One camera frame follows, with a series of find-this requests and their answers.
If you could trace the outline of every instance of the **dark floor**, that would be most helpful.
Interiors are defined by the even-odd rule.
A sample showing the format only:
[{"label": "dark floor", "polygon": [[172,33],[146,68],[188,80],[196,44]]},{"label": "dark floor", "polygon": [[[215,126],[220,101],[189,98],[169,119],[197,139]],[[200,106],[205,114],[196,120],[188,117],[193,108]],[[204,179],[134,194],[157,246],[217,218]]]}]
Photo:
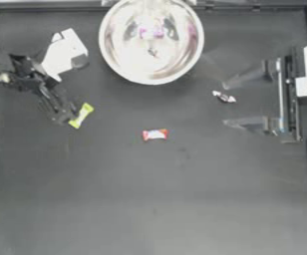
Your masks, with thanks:
[{"label": "dark floor", "polygon": [[[102,16],[0,16],[0,47],[17,54],[77,30],[91,65],[65,86],[97,108],[79,130],[57,127],[33,96],[0,89],[0,255],[307,254],[304,144],[221,124],[276,114],[276,86],[232,91],[231,106],[211,95],[219,80],[307,43],[303,14],[200,13],[204,55],[157,88],[106,66]],[[144,143],[146,128],[169,128],[169,140]]]}]

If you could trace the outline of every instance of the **candy wrapper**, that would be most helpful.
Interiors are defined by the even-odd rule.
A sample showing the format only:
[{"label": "candy wrapper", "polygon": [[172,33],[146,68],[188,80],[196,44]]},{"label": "candy wrapper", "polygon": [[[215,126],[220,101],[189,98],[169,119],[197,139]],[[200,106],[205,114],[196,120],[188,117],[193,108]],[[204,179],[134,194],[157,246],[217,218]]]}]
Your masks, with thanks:
[{"label": "candy wrapper", "polygon": [[150,139],[168,139],[168,129],[144,130],[144,140]]},{"label": "candy wrapper", "polygon": [[87,115],[94,111],[94,107],[90,106],[87,103],[83,104],[82,108],[81,108],[81,111],[79,111],[79,115],[78,117],[71,120],[69,122],[69,124],[75,128],[75,129],[79,129],[81,128],[81,125],[85,121],[85,118],[87,117]]},{"label": "candy wrapper", "polygon": [[212,94],[215,97],[219,98],[219,100],[223,102],[223,103],[236,103],[236,98],[233,96],[229,96],[227,94],[224,94],[223,92],[219,92],[219,91],[212,91]]}]

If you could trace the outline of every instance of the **metal bowl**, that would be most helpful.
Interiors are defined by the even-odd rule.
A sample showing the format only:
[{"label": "metal bowl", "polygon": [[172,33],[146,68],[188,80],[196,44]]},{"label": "metal bowl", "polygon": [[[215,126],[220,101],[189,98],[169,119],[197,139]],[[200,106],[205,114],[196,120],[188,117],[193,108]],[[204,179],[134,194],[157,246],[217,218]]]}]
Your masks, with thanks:
[{"label": "metal bowl", "polygon": [[196,64],[204,46],[198,17],[180,0],[122,0],[99,30],[102,55],[128,80],[161,85]]}]

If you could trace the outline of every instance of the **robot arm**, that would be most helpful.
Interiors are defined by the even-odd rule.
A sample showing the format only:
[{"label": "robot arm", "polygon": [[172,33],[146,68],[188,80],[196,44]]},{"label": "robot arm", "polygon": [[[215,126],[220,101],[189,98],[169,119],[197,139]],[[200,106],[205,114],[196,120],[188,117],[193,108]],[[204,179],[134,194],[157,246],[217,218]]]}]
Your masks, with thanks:
[{"label": "robot arm", "polygon": [[29,56],[11,55],[0,50],[0,86],[39,97],[41,109],[50,120],[65,124],[78,117],[78,109],[69,101],[61,74],[89,64],[87,49],[73,29],[57,33],[43,62]]}]

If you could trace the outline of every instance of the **red candy wrapper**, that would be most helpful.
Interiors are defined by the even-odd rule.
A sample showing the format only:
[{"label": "red candy wrapper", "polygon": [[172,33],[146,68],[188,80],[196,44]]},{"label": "red candy wrapper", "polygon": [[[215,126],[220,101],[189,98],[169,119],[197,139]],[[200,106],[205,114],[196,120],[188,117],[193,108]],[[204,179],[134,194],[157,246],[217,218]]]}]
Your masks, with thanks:
[{"label": "red candy wrapper", "polygon": [[144,130],[144,140],[148,141],[150,139],[168,139],[169,130],[168,129],[153,129]]}]

